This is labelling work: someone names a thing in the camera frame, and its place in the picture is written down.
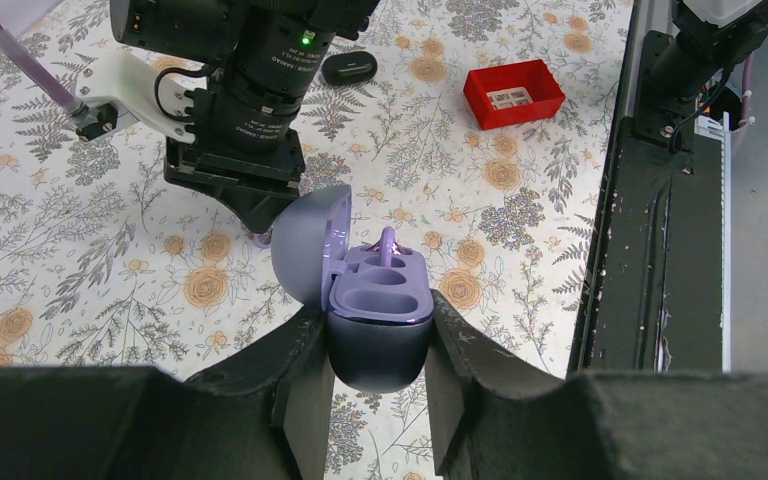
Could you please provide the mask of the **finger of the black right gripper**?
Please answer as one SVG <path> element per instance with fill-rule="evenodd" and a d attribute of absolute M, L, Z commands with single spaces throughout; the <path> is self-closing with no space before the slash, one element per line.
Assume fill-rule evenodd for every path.
<path fill-rule="evenodd" d="M 222 187 L 216 199 L 227 207 L 251 233 L 265 233 L 275 219 L 300 197 L 297 188 L 256 191 L 241 187 Z"/>

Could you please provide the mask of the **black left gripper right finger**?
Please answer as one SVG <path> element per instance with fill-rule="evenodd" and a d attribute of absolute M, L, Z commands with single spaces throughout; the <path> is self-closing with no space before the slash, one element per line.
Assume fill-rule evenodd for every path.
<path fill-rule="evenodd" d="M 425 380 L 447 479 L 768 479 L 768 375 L 530 365 L 435 293 Z"/>

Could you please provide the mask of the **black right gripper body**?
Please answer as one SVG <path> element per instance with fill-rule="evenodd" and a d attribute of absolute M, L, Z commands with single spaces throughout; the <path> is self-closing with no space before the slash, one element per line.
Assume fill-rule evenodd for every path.
<path fill-rule="evenodd" d="M 168 140 L 167 182 L 219 198 L 268 196 L 293 201 L 304 171 L 297 133 L 290 128 L 306 86 L 212 86 L 175 93 L 189 106 L 163 104 L 184 123 L 190 143 Z"/>

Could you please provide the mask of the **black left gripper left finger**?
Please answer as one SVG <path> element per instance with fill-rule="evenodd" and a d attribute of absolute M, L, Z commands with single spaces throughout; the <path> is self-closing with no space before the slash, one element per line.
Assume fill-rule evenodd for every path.
<path fill-rule="evenodd" d="M 334 374 L 300 309 L 179 381 L 155 367 L 0 368 L 0 479 L 320 479 Z"/>

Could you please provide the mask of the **black earbud charging case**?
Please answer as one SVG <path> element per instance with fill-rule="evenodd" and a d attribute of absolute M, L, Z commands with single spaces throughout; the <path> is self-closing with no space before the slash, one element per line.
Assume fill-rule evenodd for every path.
<path fill-rule="evenodd" d="M 321 67 L 324 83 L 333 87 L 368 82 L 377 71 L 378 61 L 375 56 L 361 50 L 331 55 Z"/>

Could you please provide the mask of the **lavender oval case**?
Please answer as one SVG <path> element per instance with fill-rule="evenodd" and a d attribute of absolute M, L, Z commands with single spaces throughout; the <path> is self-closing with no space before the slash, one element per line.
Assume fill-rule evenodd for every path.
<path fill-rule="evenodd" d="M 351 246 L 352 191 L 337 185 L 292 202 L 273 225 L 272 268 L 285 292 L 326 316 L 336 376 L 368 393 L 394 393 L 425 362 L 433 299 L 425 258 L 415 250 L 378 265 L 375 244 Z"/>

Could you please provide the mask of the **purple translucent earbuds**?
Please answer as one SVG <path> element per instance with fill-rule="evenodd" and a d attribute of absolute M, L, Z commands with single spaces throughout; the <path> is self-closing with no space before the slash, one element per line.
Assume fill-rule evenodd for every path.
<path fill-rule="evenodd" d="M 269 249 L 272 240 L 272 229 L 268 229 L 263 233 L 251 233 L 249 238 L 255 247 Z"/>

